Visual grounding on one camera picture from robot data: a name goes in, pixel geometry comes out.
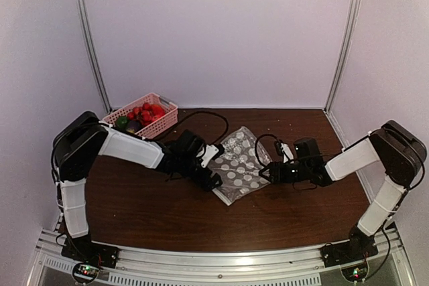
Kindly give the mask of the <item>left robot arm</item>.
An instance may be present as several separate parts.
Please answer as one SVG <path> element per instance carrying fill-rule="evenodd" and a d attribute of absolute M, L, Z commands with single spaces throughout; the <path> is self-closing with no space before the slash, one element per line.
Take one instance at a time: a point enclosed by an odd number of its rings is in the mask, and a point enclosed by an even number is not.
<path fill-rule="evenodd" d="M 161 142 L 109 125 L 93 112 L 82 113 L 55 137 L 51 154 L 52 177 L 71 252 L 82 262 L 97 254 L 86 217 L 86 181 L 98 160 L 119 160 L 170 177 L 179 175 L 210 192 L 223 181 L 209 163 L 223 151 L 218 143 L 207 143 L 189 130 Z"/>

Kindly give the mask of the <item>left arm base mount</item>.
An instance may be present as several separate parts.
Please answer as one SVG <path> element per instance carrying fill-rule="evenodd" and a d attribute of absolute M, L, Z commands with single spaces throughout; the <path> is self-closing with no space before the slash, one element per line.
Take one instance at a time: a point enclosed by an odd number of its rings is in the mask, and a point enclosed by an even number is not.
<path fill-rule="evenodd" d="M 88 248 L 79 249 L 66 241 L 61 255 L 76 261 L 72 267 L 72 278 L 80 284 L 95 281 L 104 268 L 114 269 L 119 256 L 119 249 L 114 246 L 93 243 Z"/>

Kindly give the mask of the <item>red fake lychee bunch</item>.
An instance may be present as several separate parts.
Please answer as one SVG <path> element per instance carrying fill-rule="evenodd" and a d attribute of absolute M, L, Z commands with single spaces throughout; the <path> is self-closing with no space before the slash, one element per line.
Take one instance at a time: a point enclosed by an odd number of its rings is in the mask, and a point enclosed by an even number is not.
<path fill-rule="evenodd" d="M 142 125 L 149 125 L 166 114 L 166 111 L 159 104 L 143 103 L 136 106 L 127 113 L 126 117 L 131 120 L 139 121 Z"/>

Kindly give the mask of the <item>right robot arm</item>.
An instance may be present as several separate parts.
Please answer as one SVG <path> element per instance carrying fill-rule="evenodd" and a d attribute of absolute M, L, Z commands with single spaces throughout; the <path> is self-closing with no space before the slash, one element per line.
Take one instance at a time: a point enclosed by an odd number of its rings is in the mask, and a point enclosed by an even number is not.
<path fill-rule="evenodd" d="M 384 167 L 385 179 L 381 188 L 351 229 L 349 241 L 344 245 L 344 255 L 353 261 L 369 250 L 375 233 L 415 187 L 412 182 L 416 176 L 426 173 L 424 162 L 428 151 L 425 144 L 393 120 L 368 132 L 331 159 L 320 152 L 313 138 L 299 139 L 293 146 L 290 149 L 283 141 L 277 141 L 275 148 L 282 161 L 263 165 L 259 176 L 272 184 L 309 181 L 315 186 L 326 187 L 373 163 L 380 162 Z"/>

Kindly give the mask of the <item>dark purple fake eggplant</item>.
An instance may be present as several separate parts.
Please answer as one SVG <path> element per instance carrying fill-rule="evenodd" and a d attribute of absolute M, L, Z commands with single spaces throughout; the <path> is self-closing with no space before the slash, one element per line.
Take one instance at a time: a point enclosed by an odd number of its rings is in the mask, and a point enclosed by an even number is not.
<path fill-rule="evenodd" d="M 125 130 L 129 133 L 137 133 L 142 129 L 141 123 L 136 120 L 131 120 L 127 123 Z"/>

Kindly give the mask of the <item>clear zip top bag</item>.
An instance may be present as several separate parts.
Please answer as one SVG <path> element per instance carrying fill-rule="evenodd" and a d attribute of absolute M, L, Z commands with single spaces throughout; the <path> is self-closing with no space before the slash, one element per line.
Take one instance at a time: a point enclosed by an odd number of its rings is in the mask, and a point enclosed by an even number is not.
<path fill-rule="evenodd" d="M 259 176 L 259 170 L 272 161 L 256 136 L 247 128 L 232 132 L 221 141 L 225 152 L 212 160 L 208 167 L 219 174 L 222 185 L 213 193 L 227 206 L 242 197 L 269 185 Z"/>

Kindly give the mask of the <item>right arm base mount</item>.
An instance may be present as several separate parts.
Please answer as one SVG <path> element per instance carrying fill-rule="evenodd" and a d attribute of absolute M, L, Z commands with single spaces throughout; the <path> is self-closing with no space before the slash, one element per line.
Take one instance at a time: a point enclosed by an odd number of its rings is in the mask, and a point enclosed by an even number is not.
<path fill-rule="evenodd" d="M 378 253 L 375 245 L 371 245 L 362 253 L 352 253 L 349 241 L 327 243 L 320 249 L 324 266 L 326 268 L 338 266 L 343 278 L 350 283 L 364 281 L 369 275 L 368 259 Z"/>

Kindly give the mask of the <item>green fake vegetable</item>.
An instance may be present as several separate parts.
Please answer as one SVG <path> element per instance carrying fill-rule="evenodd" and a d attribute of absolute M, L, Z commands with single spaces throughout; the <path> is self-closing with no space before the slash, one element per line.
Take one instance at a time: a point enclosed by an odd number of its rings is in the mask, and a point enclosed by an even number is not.
<path fill-rule="evenodd" d="M 115 126 L 118 129 L 126 129 L 129 119 L 126 116 L 120 116 L 115 121 Z"/>

